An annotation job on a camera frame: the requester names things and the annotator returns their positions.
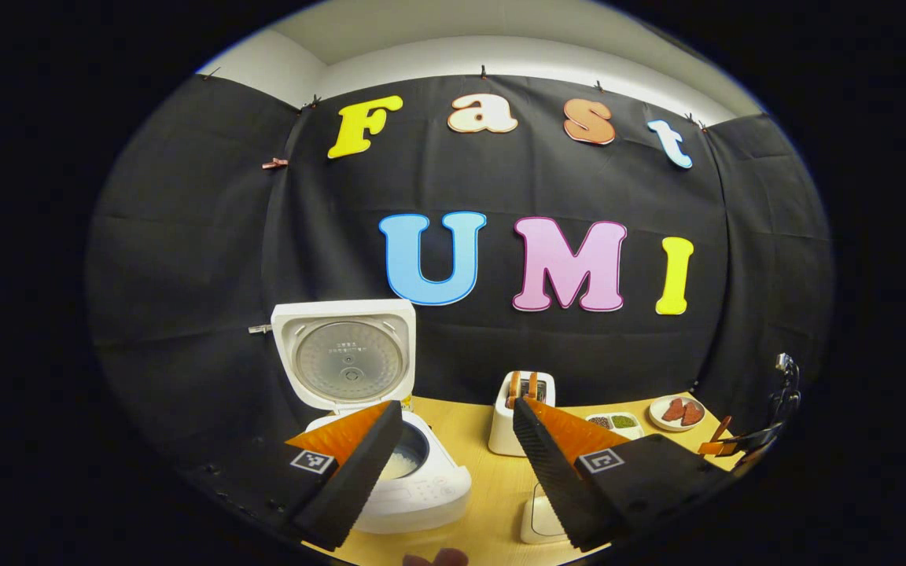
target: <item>blue letter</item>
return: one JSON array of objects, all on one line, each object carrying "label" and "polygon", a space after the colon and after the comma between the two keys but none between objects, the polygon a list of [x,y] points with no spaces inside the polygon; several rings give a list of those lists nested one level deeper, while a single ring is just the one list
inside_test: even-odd
[{"label": "blue letter", "polygon": [[683,137],[680,137],[680,132],[670,129],[669,124],[666,124],[662,119],[654,119],[654,121],[649,122],[648,129],[657,133],[659,141],[662,143],[662,150],[666,151],[666,157],[669,157],[670,161],[684,169],[691,168],[691,158],[684,155],[683,151],[680,151],[680,146],[676,144],[683,141]]},{"label": "blue letter", "polygon": [[450,212],[443,226],[453,232],[453,275],[442,282],[422,277],[421,236],[429,226],[423,215],[393,215],[380,221],[387,235],[387,280],[394,293],[414,304],[455,303],[477,282],[477,231],[488,220],[479,212]]}]

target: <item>meat slice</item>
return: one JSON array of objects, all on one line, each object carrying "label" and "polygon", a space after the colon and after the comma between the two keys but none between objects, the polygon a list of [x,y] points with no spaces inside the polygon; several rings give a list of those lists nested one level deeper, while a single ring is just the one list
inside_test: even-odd
[{"label": "meat slice", "polygon": [[676,421],[683,416],[683,401],[680,400],[680,397],[677,397],[675,400],[669,402],[669,409],[666,409],[666,412],[662,414],[662,420],[665,421]]},{"label": "meat slice", "polygon": [[688,402],[684,406],[683,420],[680,422],[680,426],[691,426],[701,422],[701,419],[705,418],[705,411],[702,411],[698,408],[697,404],[694,402]]}]

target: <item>plate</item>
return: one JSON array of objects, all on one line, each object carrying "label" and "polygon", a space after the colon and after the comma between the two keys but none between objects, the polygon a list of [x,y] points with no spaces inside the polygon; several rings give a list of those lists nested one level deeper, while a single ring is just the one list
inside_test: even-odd
[{"label": "plate", "polygon": [[688,402],[693,402],[698,406],[699,409],[702,410],[702,412],[705,411],[704,405],[702,405],[698,401],[694,401],[694,399],[690,397],[687,397],[687,395],[664,395],[664,397],[658,398],[648,406],[648,416],[650,416],[650,418],[652,419],[652,424],[658,426],[661,429],[669,430],[670,432],[683,432],[684,430],[691,430],[695,426],[698,426],[705,421],[705,419],[701,419],[691,426],[680,426],[680,419],[673,421],[662,420],[662,416],[665,415],[666,409],[669,408],[669,402],[677,398],[683,400],[684,405],[686,405]]}]

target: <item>wooden table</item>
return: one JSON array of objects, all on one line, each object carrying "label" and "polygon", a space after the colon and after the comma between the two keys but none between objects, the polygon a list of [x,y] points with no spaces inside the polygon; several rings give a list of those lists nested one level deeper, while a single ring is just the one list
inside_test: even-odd
[{"label": "wooden table", "polygon": [[[694,397],[686,391],[680,395]],[[694,452],[702,442],[711,440],[719,426],[719,420],[706,411],[705,419],[691,430],[662,430],[652,424],[648,416],[651,401],[646,399],[562,409],[580,417],[626,411],[639,417],[645,434],[666,434]],[[413,403],[414,412],[432,426],[457,465],[466,466],[470,472],[472,486],[467,512],[455,523],[416,533],[373,535],[352,531],[344,545],[327,554],[364,566],[399,566],[405,554],[432,560],[443,547],[462,550],[472,565],[479,566],[495,563],[499,566],[557,566],[590,554],[572,548],[568,541],[528,545],[519,540],[522,510],[526,499],[533,496],[536,476],[528,459],[493,454],[488,450],[488,431],[492,426],[494,410],[492,405],[420,397],[414,397]],[[729,436],[729,432],[725,432],[722,438]],[[732,469],[739,458],[705,456],[705,459],[726,470]]]}]

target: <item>pink letter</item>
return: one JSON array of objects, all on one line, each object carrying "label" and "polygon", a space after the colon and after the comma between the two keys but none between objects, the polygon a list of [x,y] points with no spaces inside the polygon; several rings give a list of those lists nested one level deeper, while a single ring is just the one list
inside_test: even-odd
[{"label": "pink letter", "polygon": [[543,276],[562,308],[568,308],[579,294],[579,287],[589,276],[589,290],[579,300],[586,311],[617,311],[624,304],[617,292],[621,242],[628,230],[617,222],[593,222],[586,239],[573,254],[558,223],[553,219],[532,216],[519,219],[515,230],[524,239],[525,264],[522,293],[513,298],[520,311],[543,311],[551,298],[543,292]]}]

